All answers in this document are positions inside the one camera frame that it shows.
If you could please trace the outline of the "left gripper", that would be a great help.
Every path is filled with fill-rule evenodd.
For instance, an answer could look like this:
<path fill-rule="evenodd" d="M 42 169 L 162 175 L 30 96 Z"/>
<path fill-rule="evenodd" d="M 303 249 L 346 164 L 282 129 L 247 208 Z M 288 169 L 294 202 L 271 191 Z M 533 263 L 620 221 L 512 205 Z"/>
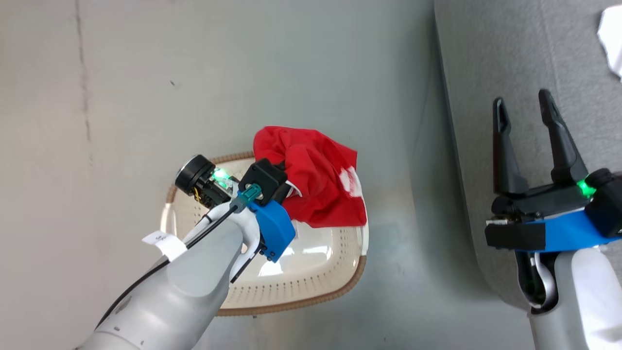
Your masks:
<path fill-rule="evenodd" d="M 175 177 L 176 188 L 207 209 L 231 201 L 236 185 L 236 178 L 203 155 L 193 156 Z"/>

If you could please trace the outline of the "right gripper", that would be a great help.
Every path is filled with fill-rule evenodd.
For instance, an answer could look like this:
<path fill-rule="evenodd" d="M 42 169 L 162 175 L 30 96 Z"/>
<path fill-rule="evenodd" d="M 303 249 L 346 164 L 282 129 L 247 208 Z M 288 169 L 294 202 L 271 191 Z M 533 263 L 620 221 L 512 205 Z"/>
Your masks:
<path fill-rule="evenodd" d="M 577 183 L 588 175 L 566 122 L 553 94 L 540 89 L 538 103 L 543 124 L 549 132 L 553 183 L 529 188 L 522 177 L 511 142 L 511 122 L 502 97 L 493 102 L 493 217 L 489 225 L 530 222 L 582 209 L 591 197 Z"/>

